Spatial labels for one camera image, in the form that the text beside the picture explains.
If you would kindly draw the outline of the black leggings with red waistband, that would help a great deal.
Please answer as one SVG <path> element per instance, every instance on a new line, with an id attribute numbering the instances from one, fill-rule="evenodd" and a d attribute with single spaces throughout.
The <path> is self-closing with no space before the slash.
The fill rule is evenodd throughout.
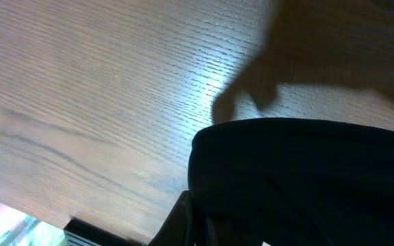
<path id="1" fill-rule="evenodd" d="M 270 245 L 394 245 L 394 132 L 291 118 L 199 131 L 189 190 L 202 213 Z"/>

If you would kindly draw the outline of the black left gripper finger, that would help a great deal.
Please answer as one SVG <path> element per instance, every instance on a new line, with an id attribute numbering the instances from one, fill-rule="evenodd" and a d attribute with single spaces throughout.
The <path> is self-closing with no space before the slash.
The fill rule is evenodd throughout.
<path id="1" fill-rule="evenodd" d="M 189 191 L 183 191 L 148 246 L 194 246 L 193 210 Z"/>

